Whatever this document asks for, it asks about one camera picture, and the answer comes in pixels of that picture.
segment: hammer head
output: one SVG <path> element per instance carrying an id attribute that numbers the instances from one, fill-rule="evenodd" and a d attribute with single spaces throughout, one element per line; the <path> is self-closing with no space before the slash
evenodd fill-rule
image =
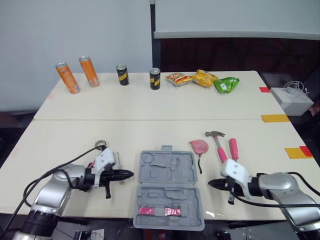
<path id="1" fill-rule="evenodd" d="M 209 136 L 211 136 L 211 137 L 217 137 L 217 136 L 224 137 L 225 134 L 222 132 L 219 132 L 219 131 L 210 131 L 210 132 L 207 131 L 207 132 L 205 132 L 205 136 L 206 137 L 209 137 Z"/>

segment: hammer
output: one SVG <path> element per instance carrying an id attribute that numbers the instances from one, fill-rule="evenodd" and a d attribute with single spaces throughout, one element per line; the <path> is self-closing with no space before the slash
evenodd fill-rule
<path id="1" fill-rule="evenodd" d="M 219 131 L 211 131 L 211 132 L 206 132 L 205 133 L 205 136 L 206 137 L 213 137 L 214 138 L 214 141 L 215 141 L 215 144 L 217 146 L 217 150 L 218 150 L 218 154 L 219 154 L 219 157 L 220 157 L 220 160 L 222 163 L 224 163 L 228 158 L 226 156 L 226 153 L 224 151 L 224 149 L 221 147 L 220 143 L 219 143 L 219 140 L 218 140 L 218 136 L 221 136 L 221 137 L 224 137 L 225 134 L 222 133 L 222 132 L 219 132 Z"/>

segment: metal ring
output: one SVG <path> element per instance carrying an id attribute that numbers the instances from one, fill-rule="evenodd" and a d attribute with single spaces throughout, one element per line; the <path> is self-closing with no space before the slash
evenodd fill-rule
<path id="1" fill-rule="evenodd" d="M 95 147 L 101 146 L 101 145 L 105 145 L 107 147 L 107 142 L 105 140 L 99 140 L 95 143 Z"/>

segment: pink tape measure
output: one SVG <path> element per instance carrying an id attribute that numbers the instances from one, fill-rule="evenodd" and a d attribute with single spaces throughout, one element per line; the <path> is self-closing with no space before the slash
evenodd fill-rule
<path id="1" fill-rule="evenodd" d="M 208 152 L 209 145 L 206 141 L 201 140 L 201 139 L 191 141 L 190 144 L 191 144 L 191 147 L 192 147 L 194 153 L 199 155 L 198 166 L 199 166 L 200 174 L 202 174 L 202 169 L 200 167 L 200 157 L 202 154 Z"/>

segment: white wall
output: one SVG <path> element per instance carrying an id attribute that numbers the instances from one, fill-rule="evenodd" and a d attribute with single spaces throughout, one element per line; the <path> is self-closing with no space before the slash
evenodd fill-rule
<path id="1" fill-rule="evenodd" d="M 150 0 L 0 0 L 0 111 L 36 110 L 57 83 L 55 64 L 81 73 L 152 67 Z"/>
<path id="2" fill-rule="evenodd" d="M 156 0 L 154 37 L 320 40 L 320 0 Z"/>

